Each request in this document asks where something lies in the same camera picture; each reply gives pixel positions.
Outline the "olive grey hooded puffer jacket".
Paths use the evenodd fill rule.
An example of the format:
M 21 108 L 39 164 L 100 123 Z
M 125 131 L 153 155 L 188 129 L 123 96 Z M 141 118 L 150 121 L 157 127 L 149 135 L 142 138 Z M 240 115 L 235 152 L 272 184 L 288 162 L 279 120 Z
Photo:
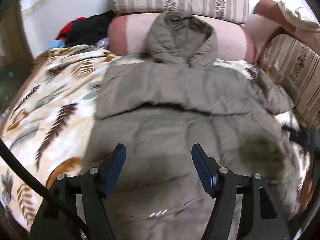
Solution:
M 105 200 L 117 239 L 200 239 L 214 201 L 191 159 L 200 144 L 220 165 L 259 172 L 286 219 L 300 208 L 298 158 L 275 116 L 293 108 L 260 70 L 250 81 L 215 66 L 214 28 L 185 12 L 163 12 L 145 41 L 149 58 L 110 67 L 97 98 L 82 168 L 111 154 L 127 156 Z

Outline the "striped floral side cushion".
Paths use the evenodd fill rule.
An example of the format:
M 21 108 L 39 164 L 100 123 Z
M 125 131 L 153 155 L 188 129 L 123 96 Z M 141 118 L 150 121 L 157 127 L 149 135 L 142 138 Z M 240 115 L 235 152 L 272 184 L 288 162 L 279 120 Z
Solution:
M 300 123 L 319 129 L 319 55 L 299 40 L 280 34 L 261 53 L 259 67 L 286 90 Z

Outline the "cream leaf-pattern fleece blanket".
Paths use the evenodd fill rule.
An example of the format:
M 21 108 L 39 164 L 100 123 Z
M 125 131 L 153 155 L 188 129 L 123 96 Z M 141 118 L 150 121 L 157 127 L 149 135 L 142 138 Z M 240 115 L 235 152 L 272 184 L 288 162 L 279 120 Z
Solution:
M 94 124 L 96 101 L 106 71 L 113 66 L 146 61 L 143 54 L 117 56 L 88 45 L 53 48 L 34 60 L 24 84 L 1 123 L 1 139 L 18 161 L 44 186 L 59 173 L 77 175 L 81 170 Z M 291 215 L 302 211 L 299 201 L 310 157 L 290 142 L 299 163 L 299 183 L 282 204 Z M 6 219 L 29 233 L 42 197 L 16 175 L 1 158 L 1 204 Z

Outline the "light blue garment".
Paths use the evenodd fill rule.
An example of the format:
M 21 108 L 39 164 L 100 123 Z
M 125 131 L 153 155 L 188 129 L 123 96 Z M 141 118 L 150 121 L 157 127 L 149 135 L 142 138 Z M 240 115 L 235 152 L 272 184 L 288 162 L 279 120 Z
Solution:
M 47 49 L 50 50 L 53 48 L 64 48 L 64 47 L 65 47 L 65 40 L 53 40 L 49 42 Z

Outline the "red garment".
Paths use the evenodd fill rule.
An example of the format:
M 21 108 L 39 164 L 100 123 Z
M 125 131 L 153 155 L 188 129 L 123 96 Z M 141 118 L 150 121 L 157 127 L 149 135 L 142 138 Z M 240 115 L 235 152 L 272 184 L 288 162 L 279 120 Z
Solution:
M 85 17 L 79 17 L 76 18 L 75 20 L 69 22 L 66 24 L 59 32 L 59 34 L 56 37 L 56 40 L 66 40 L 67 39 L 67 34 L 70 32 L 72 26 L 74 26 L 77 22 L 85 20 Z

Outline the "purple patterned cloth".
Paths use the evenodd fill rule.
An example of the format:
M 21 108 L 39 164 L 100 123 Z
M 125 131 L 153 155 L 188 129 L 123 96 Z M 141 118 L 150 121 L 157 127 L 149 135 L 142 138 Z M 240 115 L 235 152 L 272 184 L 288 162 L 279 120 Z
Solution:
M 109 39 L 108 37 L 100 39 L 95 46 L 100 47 L 100 48 L 108 48 L 109 46 Z

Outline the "black garment pile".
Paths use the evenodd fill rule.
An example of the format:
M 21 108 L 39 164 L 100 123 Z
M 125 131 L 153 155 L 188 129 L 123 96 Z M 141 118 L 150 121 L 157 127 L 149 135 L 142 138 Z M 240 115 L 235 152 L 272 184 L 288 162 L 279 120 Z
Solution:
M 108 36 L 108 26 L 115 17 L 113 11 L 94 15 L 72 25 L 66 35 L 65 47 L 77 45 L 95 45 L 101 39 Z

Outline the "pink quilted bolster cushion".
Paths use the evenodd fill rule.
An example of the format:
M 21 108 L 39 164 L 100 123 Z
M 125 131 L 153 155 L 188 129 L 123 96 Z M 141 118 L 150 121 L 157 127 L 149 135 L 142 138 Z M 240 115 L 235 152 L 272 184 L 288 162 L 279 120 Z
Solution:
M 128 14 L 115 17 L 108 26 L 109 50 L 119 56 L 145 51 L 144 43 L 158 13 Z M 210 24 L 217 35 L 217 58 L 227 61 L 254 61 L 255 47 L 241 25 L 216 18 L 198 16 Z

